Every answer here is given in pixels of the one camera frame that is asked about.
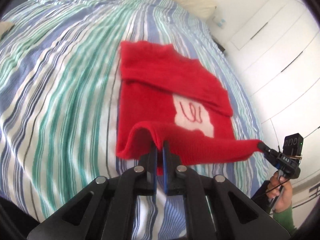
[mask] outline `red scribble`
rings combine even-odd
[[[201,118],[201,107],[199,106],[199,120],[197,120],[197,117],[196,117],[196,107],[193,105],[193,103],[189,103],[189,108],[190,108],[190,112],[191,112],[191,115],[192,115],[192,119],[190,119],[186,113],[184,112],[184,109],[183,109],[183,106],[182,106],[182,103],[181,101],[179,102],[180,103],[180,107],[182,109],[182,113],[183,115],[185,116],[185,118],[187,118],[190,122],[198,122],[198,123],[202,123],[202,118]]]

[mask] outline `hand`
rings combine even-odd
[[[270,183],[268,185],[268,190],[271,190],[272,188],[276,187],[277,185],[279,185],[280,183],[286,181],[287,179],[285,179],[284,177],[280,177],[280,182],[278,181],[278,172],[275,172],[275,174],[271,177],[270,179]],[[290,181],[282,184],[282,186],[284,186],[283,189],[283,193],[282,196],[278,199],[276,205],[274,206],[274,211],[276,213],[280,213],[284,210],[286,210],[287,208],[290,207],[291,202],[292,202],[292,186]],[[280,195],[280,186],[278,188],[275,188],[274,190],[270,191],[267,193],[268,198],[275,198],[276,196]]]

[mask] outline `metal pin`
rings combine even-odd
[[[103,176],[99,176],[99,177],[96,178],[96,183],[97,184],[103,184],[105,182],[106,182],[106,178],[103,177]]]
[[[185,172],[187,170],[187,167],[184,165],[177,166],[177,171],[179,172]]]
[[[144,168],[142,166],[135,166],[135,168],[133,169],[135,172],[143,172]]]
[[[224,182],[226,178],[223,175],[217,175],[214,177],[217,182]]]

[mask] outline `white wardrobe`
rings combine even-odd
[[[268,0],[225,44],[256,108],[264,140],[304,137],[299,185],[320,174],[320,33],[301,0]]]

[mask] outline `bed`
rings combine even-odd
[[[172,43],[228,90],[236,139],[262,139],[256,114],[205,22],[173,0],[29,0],[6,14],[0,41],[0,195],[43,221],[99,175],[137,161],[115,155],[121,87],[119,43]],[[267,175],[262,154],[195,165],[223,174],[248,196]],[[185,234],[181,197],[138,197],[133,239]]]

